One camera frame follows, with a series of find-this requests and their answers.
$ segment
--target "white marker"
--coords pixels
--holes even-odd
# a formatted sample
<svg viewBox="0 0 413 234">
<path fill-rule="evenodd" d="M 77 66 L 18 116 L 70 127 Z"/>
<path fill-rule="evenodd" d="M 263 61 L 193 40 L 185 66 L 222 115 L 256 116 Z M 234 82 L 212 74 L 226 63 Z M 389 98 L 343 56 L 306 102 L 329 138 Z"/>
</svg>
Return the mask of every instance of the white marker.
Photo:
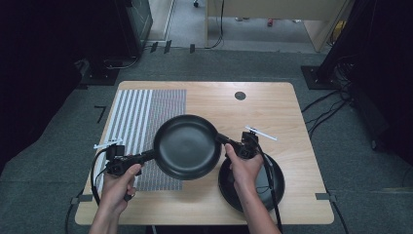
<svg viewBox="0 0 413 234">
<path fill-rule="evenodd" d="M 120 142 L 122 142 L 121 138 L 119 138 L 119 139 L 115 138 L 115 139 L 112 139 L 109 142 L 106 142 L 106 143 L 103 143 L 103 144 L 95 144 L 94 149 L 103 148 L 103 147 L 109 146 L 111 144 L 117 144 L 117 143 L 120 143 Z"/>
<path fill-rule="evenodd" d="M 260 135 L 262 135 L 262 136 L 264 136 L 264 137 L 268 137 L 268 138 L 270 138 L 270 139 L 277 140 L 276 137 L 268 136 L 268 135 L 266 135 L 266 134 L 264 134 L 264 133 L 259 132 L 259 131 L 256 130 L 256 129 L 252 129 L 250 126 L 245 126 L 245 128 L 248 129 L 248 130 L 250 130 L 250 131 L 252 131 L 252 132 L 254 132 L 254 133 L 256 133 L 256 134 L 260 134 Z"/>
</svg>

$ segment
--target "black frying pan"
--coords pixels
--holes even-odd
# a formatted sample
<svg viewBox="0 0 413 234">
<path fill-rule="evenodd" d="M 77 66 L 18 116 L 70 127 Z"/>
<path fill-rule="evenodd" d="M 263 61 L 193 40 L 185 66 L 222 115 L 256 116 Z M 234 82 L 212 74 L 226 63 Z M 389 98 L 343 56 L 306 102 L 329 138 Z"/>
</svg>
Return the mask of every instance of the black frying pan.
<svg viewBox="0 0 413 234">
<path fill-rule="evenodd" d="M 217 133 L 202 117 L 179 115 L 161 126 L 153 150 L 145 153 L 168 176 L 181 180 L 199 178 L 212 171 L 219 161 L 221 143 L 215 140 Z"/>
</svg>

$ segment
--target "black plate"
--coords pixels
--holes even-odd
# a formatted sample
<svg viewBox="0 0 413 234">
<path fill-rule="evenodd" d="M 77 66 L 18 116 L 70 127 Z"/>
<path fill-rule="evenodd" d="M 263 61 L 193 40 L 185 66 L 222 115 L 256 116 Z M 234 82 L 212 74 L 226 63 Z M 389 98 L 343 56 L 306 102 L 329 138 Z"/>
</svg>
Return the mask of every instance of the black plate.
<svg viewBox="0 0 413 234">
<path fill-rule="evenodd" d="M 166 121 L 154 139 L 156 162 L 168 176 L 190 180 L 205 176 L 218 163 L 221 144 L 217 130 L 196 115 L 179 115 Z"/>
<path fill-rule="evenodd" d="M 285 181 L 282 174 L 282 169 L 276 163 L 276 161 L 268 157 L 273 164 L 274 168 L 274 181 L 275 181 L 275 190 L 276 190 L 276 197 L 277 197 L 277 204 L 282 200 L 282 196 L 285 190 Z M 225 200 L 235 209 L 242 212 L 243 207 L 241 206 L 240 199 L 237 195 L 237 192 L 234 188 L 234 176 L 232 171 L 230 170 L 231 160 L 226 159 L 219 170 L 218 176 L 218 185 L 219 189 Z M 257 193 L 261 201 L 263 202 L 264 206 L 267 208 L 268 211 L 274 208 L 273 198 L 271 197 L 271 191 L 268 187 L 268 179 L 265 173 L 264 166 L 261 168 L 257 180 L 255 181 L 255 185 L 257 187 Z"/>
</svg>

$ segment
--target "black and white striped cloth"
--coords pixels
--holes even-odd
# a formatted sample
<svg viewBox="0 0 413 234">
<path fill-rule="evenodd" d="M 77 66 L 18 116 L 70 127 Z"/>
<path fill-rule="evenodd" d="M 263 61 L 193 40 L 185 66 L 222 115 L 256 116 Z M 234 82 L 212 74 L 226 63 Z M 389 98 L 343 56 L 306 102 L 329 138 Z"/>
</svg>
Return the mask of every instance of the black and white striped cloth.
<svg viewBox="0 0 413 234">
<path fill-rule="evenodd" d="M 170 118 L 185 114 L 186 90 L 120 90 L 116 95 L 104 142 L 121 138 L 126 154 L 152 149 L 158 129 Z M 94 177 L 104 170 L 105 155 L 96 162 Z M 101 190 L 103 176 L 96 186 Z M 164 174 L 154 160 L 145 163 L 135 180 L 138 191 L 181 190 L 182 181 Z"/>
</svg>

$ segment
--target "cable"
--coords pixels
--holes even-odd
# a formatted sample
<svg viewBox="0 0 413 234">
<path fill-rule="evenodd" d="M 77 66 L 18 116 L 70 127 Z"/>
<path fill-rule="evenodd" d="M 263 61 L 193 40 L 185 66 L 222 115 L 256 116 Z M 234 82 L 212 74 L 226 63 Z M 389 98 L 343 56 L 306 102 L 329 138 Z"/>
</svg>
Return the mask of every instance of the cable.
<svg viewBox="0 0 413 234">
<path fill-rule="evenodd" d="M 94 161 L 92 162 L 92 168 L 91 168 L 91 189 L 92 189 L 92 193 L 94 195 L 94 200 L 96 201 L 97 205 L 99 205 L 100 203 L 100 198 L 99 198 L 99 194 L 97 193 L 97 188 L 94 185 L 94 166 L 96 164 L 96 160 L 97 158 L 100 156 L 101 153 L 106 152 L 108 148 L 104 148 L 102 150 L 100 150 L 95 156 L 94 156 Z"/>
<path fill-rule="evenodd" d="M 260 191 L 258 191 L 258 189 L 260 189 L 260 188 L 265 188 L 265 190 L 262 191 L 262 192 L 260 192 Z M 255 191 L 256 191 L 258 194 L 264 194 L 265 192 L 268 191 L 268 189 L 270 189 L 270 186 L 259 186 L 259 187 L 255 187 Z"/>
<path fill-rule="evenodd" d="M 317 123 L 322 116 L 328 114 L 328 113 L 331 112 L 331 111 L 334 111 L 334 110 L 335 110 L 335 109 L 333 109 L 334 105 L 336 105 L 336 104 L 338 104 L 338 103 L 340 103 L 340 102 L 342 102 L 342 100 L 339 100 L 339 101 L 334 102 L 334 103 L 331 105 L 331 107 L 330 107 L 330 109 L 329 109 L 328 111 L 322 113 L 322 114 L 321 114 L 319 117 L 317 117 L 316 119 L 312 119 L 312 120 L 307 121 L 305 124 L 310 124 L 311 122 L 314 122 L 314 121 L 316 121 L 316 123 Z"/>
<path fill-rule="evenodd" d="M 82 193 L 83 193 L 83 189 L 78 193 L 76 198 L 79 198 L 79 196 L 82 195 Z M 73 204 L 70 203 L 69 210 L 67 211 L 67 214 L 66 214 L 66 221 L 64 222 L 64 233 L 66 234 L 69 234 L 69 218 L 70 218 L 70 213 L 72 209 L 73 209 Z"/>
<path fill-rule="evenodd" d="M 315 101 L 311 102 L 311 103 L 308 104 L 306 107 L 304 107 L 304 108 L 301 110 L 301 113 L 304 113 L 306 110 L 308 110 L 312 105 L 316 104 L 317 102 L 320 102 L 320 101 L 322 101 L 322 100 L 324 100 L 324 99 L 326 99 L 326 98 L 328 98 L 328 97 L 330 97 L 330 96 L 332 96 L 332 95 L 334 95 L 334 94 L 337 94 L 337 93 L 339 93 L 339 92 L 340 92 L 340 90 L 336 90 L 336 91 L 333 91 L 333 92 L 331 92 L 330 94 L 328 94 L 328 95 L 326 95 L 326 96 L 319 97 L 318 99 L 316 99 Z"/>
<path fill-rule="evenodd" d="M 99 174 L 97 174 L 96 178 L 94 179 L 94 184 L 97 184 L 97 179 L 99 178 L 99 176 L 102 175 L 106 171 L 107 171 L 106 169 L 103 169 Z"/>
<path fill-rule="evenodd" d="M 139 60 L 139 57 L 136 57 L 136 58 L 134 58 L 134 61 L 129 65 L 126 65 L 126 66 L 112 66 L 112 65 L 109 65 L 109 66 L 106 66 L 106 68 L 109 69 L 109 70 L 111 70 L 111 69 L 126 69 L 126 68 L 130 68 L 131 66 L 133 66 L 138 60 Z"/>
<path fill-rule="evenodd" d="M 205 49 L 213 49 L 213 48 L 217 47 L 223 41 L 224 30 L 222 29 L 222 18 L 223 18 L 223 15 L 224 15 L 224 3 L 225 3 L 225 0 L 222 0 L 222 5 L 221 5 L 221 26 L 220 26 L 219 38 L 216 41 L 215 45 L 213 45 L 211 47 L 205 47 Z"/>
<path fill-rule="evenodd" d="M 347 103 L 347 102 L 344 101 L 344 102 L 343 102 L 338 108 L 336 108 L 329 116 L 327 116 L 326 118 L 322 119 L 319 123 L 315 124 L 315 125 L 312 127 L 311 132 L 309 133 L 309 134 L 310 134 L 310 138 L 313 137 L 314 131 L 316 130 L 316 128 L 317 128 L 320 124 L 322 124 L 322 123 L 323 123 L 324 121 L 326 121 L 327 119 L 331 118 L 335 113 L 337 113 L 337 111 L 339 111 L 341 108 L 343 108 L 343 106 L 344 106 L 346 103 Z"/>
<path fill-rule="evenodd" d="M 354 55 L 350 55 L 350 56 L 344 56 L 344 57 L 340 57 L 337 59 L 337 64 L 340 63 L 341 59 L 348 59 L 348 58 L 352 58 L 352 57 L 358 57 L 359 55 L 361 55 L 365 50 L 367 50 L 367 44 L 368 42 L 371 40 L 371 34 L 373 31 L 373 23 L 374 23 L 374 18 L 376 15 L 376 6 L 377 6 L 377 0 L 375 0 L 374 2 L 374 6 L 373 6 L 373 12 L 372 12 L 372 16 L 371 16 L 371 21 L 370 21 L 370 27 L 368 28 L 368 34 L 367 34 L 367 39 L 364 42 L 364 46 L 362 47 L 363 50 L 361 52 L 358 52 Z"/>
<path fill-rule="evenodd" d="M 140 17 L 140 22 L 142 22 L 142 24 L 145 24 L 145 19 L 143 18 L 142 14 L 139 12 L 139 10 L 135 7 L 133 0 L 131 0 L 131 6 L 134 8 L 134 10 L 136 11 L 136 14 Z M 139 8 L 142 7 L 142 1 L 139 1 Z"/>
<path fill-rule="evenodd" d="M 341 212 L 340 212 L 340 210 L 338 209 L 337 204 L 336 204 L 335 202 L 330 202 L 330 203 L 333 205 L 333 207 L 334 207 L 334 209 L 336 210 L 338 216 L 340 217 L 341 224 L 343 225 L 343 228 L 344 228 L 344 232 L 345 232 L 346 234 L 349 234 L 349 229 L 347 229 L 346 222 L 344 221 L 344 218 L 343 218 L 343 216 L 341 215 Z"/>
<path fill-rule="evenodd" d="M 265 169 L 265 174 L 267 175 L 268 179 L 268 185 L 271 191 L 271 197 L 273 198 L 273 204 L 274 204 L 274 211 L 276 213 L 276 218 L 277 218 L 277 226 L 279 227 L 279 231 L 282 233 L 282 219 L 280 216 L 280 210 L 279 210 L 279 205 L 277 202 L 277 195 L 276 191 L 274 189 L 274 180 L 272 175 L 275 174 L 274 168 L 270 167 L 269 161 L 267 161 L 267 157 L 269 157 L 264 151 L 262 150 L 261 146 L 259 145 L 258 141 L 253 138 L 252 136 L 246 135 L 248 138 L 250 138 L 254 143 L 257 145 L 257 148 L 259 150 L 259 153 L 261 154 L 261 157 L 264 161 L 264 169 Z"/>
</svg>

